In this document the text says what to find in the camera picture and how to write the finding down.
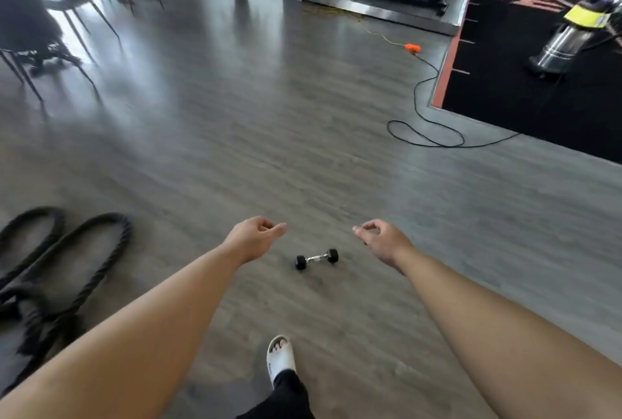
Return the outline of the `person's right forearm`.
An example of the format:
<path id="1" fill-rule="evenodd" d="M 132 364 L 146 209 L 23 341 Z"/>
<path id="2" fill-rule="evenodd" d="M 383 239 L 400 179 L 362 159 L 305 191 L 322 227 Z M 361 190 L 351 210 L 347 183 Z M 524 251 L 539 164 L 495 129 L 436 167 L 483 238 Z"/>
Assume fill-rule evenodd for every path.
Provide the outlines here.
<path id="1" fill-rule="evenodd" d="M 622 419 L 621 366 L 410 245 L 392 262 L 500 419 Z"/>

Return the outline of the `white slide sandal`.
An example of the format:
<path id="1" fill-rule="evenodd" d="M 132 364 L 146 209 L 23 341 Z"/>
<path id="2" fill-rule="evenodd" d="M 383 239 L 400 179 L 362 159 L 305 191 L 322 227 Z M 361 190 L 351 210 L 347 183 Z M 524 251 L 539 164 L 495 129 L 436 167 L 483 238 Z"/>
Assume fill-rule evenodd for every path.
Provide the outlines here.
<path id="1" fill-rule="evenodd" d="M 266 364 L 272 387 L 276 386 L 277 377 L 283 372 L 297 372 L 294 349 L 286 335 L 273 338 L 266 352 Z"/>

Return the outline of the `person's left hand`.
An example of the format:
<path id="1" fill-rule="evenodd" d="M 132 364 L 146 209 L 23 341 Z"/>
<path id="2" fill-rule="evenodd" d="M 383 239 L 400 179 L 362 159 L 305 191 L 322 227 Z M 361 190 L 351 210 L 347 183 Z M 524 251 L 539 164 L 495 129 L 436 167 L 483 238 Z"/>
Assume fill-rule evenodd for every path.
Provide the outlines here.
<path id="1" fill-rule="evenodd" d="M 258 250 L 258 227 L 262 224 L 272 226 L 285 223 L 274 223 L 262 216 L 251 217 L 234 226 L 221 243 L 222 250 L 236 262 L 237 266 L 257 260 L 267 252 Z"/>

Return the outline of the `small black dumbbell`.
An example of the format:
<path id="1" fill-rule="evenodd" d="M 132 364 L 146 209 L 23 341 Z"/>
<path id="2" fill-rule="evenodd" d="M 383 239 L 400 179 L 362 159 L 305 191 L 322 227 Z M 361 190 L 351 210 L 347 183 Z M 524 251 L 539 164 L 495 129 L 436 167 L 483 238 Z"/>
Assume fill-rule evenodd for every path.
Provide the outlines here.
<path id="1" fill-rule="evenodd" d="M 329 249 L 322 255 L 315 255 L 312 257 L 305 257 L 304 255 L 298 255 L 294 260 L 295 269 L 298 271 L 304 271 L 307 266 L 313 263 L 327 261 L 334 265 L 339 260 L 339 253 L 337 249 Z"/>

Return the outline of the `person's black trouser leg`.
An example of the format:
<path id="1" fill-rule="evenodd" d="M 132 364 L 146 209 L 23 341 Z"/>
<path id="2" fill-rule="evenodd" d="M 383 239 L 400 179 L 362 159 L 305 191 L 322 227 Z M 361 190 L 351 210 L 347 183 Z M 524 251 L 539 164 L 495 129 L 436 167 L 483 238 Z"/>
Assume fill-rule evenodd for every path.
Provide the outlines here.
<path id="1" fill-rule="evenodd" d="M 308 392 L 297 372 L 288 368 L 274 379 L 267 399 L 235 419 L 315 419 Z"/>

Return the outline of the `person's left forearm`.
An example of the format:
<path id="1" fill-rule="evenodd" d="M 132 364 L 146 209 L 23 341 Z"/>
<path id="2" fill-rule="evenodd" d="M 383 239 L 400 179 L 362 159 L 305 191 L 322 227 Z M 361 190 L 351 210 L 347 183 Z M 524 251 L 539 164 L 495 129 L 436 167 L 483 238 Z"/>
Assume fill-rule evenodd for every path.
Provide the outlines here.
<path id="1" fill-rule="evenodd" d="M 158 419 L 241 264 L 225 244 L 197 258 L 0 400 L 0 419 Z"/>

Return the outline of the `person's right hand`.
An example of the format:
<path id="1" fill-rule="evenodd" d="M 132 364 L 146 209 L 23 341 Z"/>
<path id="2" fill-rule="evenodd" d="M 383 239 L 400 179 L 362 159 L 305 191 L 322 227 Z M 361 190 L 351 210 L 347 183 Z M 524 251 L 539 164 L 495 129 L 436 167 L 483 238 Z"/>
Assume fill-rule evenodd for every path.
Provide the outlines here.
<path id="1" fill-rule="evenodd" d="M 382 250 L 371 252 L 379 261 L 404 275 L 403 267 L 417 251 L 407 236 L 397 227 L 378 218 L 363 223 L 361 227 L 381 228 Z"/>

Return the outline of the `black gym mat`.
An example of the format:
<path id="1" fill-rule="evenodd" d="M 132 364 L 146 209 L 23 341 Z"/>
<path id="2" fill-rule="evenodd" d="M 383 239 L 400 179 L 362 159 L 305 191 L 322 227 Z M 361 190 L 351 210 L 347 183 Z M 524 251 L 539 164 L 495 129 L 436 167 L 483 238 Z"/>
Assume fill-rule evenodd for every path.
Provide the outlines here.
<path id="1" fill-rule="evenodd" d="M 528 59 L 579 0 L 470 0 L 441 109 L 622 164 L 622 37 L 557 84 Z"/>

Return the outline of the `steel vacuum cleaner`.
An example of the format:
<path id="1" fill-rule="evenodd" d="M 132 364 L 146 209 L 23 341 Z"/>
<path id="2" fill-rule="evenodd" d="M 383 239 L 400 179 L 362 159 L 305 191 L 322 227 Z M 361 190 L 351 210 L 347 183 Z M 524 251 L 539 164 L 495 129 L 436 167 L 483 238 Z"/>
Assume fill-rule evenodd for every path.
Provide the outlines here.
<path id="1" fill-rule="evenodd" d="M 529 58 L 527 70 L 540 78 L 564 76 L 620 4 L 622 0 L 581 0 L 572 6 L 540 53 Z"/>

